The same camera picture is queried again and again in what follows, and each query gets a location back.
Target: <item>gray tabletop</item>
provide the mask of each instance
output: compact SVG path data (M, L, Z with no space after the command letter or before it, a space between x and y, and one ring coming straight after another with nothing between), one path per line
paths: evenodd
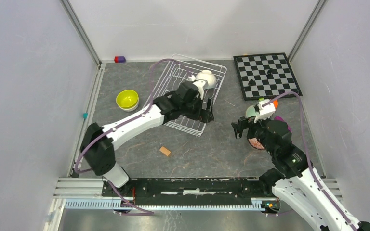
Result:
M252 177L260 176L274 167L265 151L252 148L246 134L235 139L231 122L244 116L254 101L243 100L233 60L211 61L227 67L222 88L219 91L213 113L215 120L208 123L200 137L187 134L168 126L152 128L123 144L116 152L116 161L132 178L136 177ZM150 93L149 67L153 63L107 64L95 107L93 122L100 126L116 122L140 110ZM156 71L159 77L164 64ZM124 112L116 104L116 96L126 89L135 90L140 106L134 112ZM303 148L300 134L299 106L295 98L279 100L276 115L282 117L292 129L292 141ZM313 140L305 123L305 140L311 160L321 174ZM164 146L172 153L165 156L159 151ZM80 177L95 177L92 172Z

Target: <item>wall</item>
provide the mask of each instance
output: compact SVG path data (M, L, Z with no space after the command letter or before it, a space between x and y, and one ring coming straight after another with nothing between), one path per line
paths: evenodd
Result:
M96 66L58 0L0 0L0 231L43 229Z
M70 0L102 60L289 53L317 0Z
M328 1L292 64L326 172L370 221L370 0Z

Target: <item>dish rack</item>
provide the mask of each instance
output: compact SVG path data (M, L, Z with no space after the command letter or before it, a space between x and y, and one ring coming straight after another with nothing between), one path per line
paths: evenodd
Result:
M182 65L184 65L192 75L197 75L197 73L201 72L202 70L210 70L216 77L216 86L212 89L205 90L205 97L203 100L202 108L206 108L208 98L213 99L213 104L215 104L216 97L218 96L219 90L221 88L223 79L225 77L227 68L222 65L217 65L213 63L209 63L206 61L186 57L179 54L174 54L172 56L173 59L178 60ZM179 85L184 82L188 81L186 76L186 70L181 68L179 64L175 64L172 61L168 61L167 65L165 66L164 71L162 72L161 76L159 77L158 81L154 87L154 98L158 96L162 96L165 93L177 90ZM144 107L148 105L150 102L150 97L147 99ZM195 121L192 119L188 119L183 115L180 115L178 119L169 121L165 123L166 126L175 128L180 131L184 131L186 133L201 136L203 131L205 130L206 123L202 123L200 121Z

